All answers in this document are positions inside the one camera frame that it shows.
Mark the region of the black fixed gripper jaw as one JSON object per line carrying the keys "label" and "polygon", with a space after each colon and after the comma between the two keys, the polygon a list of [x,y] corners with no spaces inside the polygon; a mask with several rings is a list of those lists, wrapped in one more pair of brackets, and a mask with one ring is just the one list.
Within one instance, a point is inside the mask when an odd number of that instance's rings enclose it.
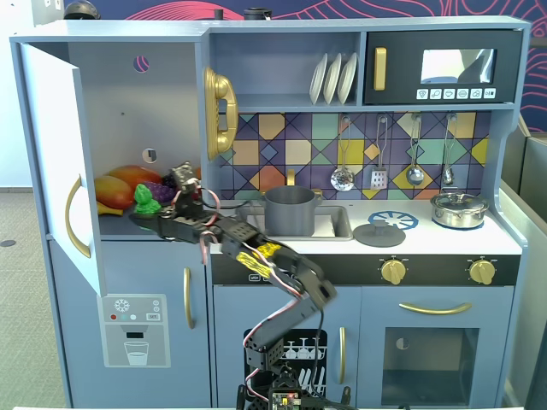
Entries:
{"label": "black fixed gripper jaw", "polygon": [[164,235],[163,218],[156,214],[130,214],[129,220],[139,228]]}

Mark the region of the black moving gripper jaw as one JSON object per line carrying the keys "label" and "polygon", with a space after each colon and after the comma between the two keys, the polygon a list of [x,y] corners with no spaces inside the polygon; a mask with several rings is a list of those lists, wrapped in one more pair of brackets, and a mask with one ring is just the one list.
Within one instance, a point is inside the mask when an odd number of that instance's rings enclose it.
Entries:
{"label": "black moving gripper jaw", "polygon": [[177,188],[172,203],[176,203],[180,194],[189,195],[192,201],[201,200],[201,193],[198,188],[199,179],[189,161],[171,168],[170,175],[173,177]]}

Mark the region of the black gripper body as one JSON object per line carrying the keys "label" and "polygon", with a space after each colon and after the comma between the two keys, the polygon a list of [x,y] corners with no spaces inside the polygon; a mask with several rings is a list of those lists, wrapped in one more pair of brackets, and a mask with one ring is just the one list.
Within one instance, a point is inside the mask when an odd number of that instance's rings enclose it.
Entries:
{"label": "black gripper body", "polygon": [[203,237],[211,237],[213,240],[222,239],[222,230],[207,223],[213,219],[217,221],[219,215],[207,207],[203,200],[184,202],[187,208],[183,209],[177,204],[164,208],[164,238],[176,242],[196,244]]}

